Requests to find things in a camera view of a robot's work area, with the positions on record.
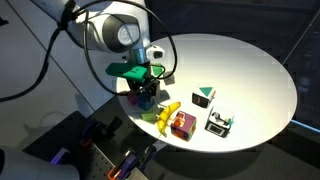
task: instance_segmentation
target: toy banana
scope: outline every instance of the toy banana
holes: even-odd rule
[[[167,134],[165,133],[167,121],[168,121],[169,117],[171,116],[171,114],[175,110],[177,110],[180,106],[181,106],[180,102],[174,102],[174,103],[170,104],[169,106],[167,106],[166,108],[164,108],[159,115],[159,118],[157,121],[158,130],[165,137],[167,137]]]

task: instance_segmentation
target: yellow banana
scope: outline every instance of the yellow banana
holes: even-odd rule
[[[167,127],[167,121],[168,121],[169,117],[171,116],[171,114],[175,110],[177,110],[180,106],[181,106],[180,102],[174,102],[174,103],[170,104],[169,106],[167,106],[166,108],[164,108],[159,115],[159,118],[157,121],[158,130],[165,137],[167,137],[167,134],[165,132],[166,127]]]

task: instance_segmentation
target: round white table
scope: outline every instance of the round white table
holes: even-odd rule
[[[296,110],[297,92],[292,78],[276,59],[253,45],[224,36],[184,34],[173,39],[178,53],[175,83],[166,85],[161,80],[160,89],[167,91],[170,98],[161,100],[159,106],[180,101],[179,110],[197,118],[196,130],[187,142],[171,134],[169,121],[168,136],[160,136],[156,123],[141,119],[143,110],[132,106],[126,97],[119,97],[124,111],[143,131],[179,148],[223,153],[262,144],[288,125]],[[169,40],[164,38],[152,44],[166,51],[164,58],[153,63],[160,62],[170,71],[174,56]],[[206,109],[191,101],[192,91],[199,83],[211,83],[216,89],[215,98]],[[128,85],[118,78],[117,91],[123,90],[129,90]],[[234,123],[226,138],[205,130],[212,106],[234,113]]]

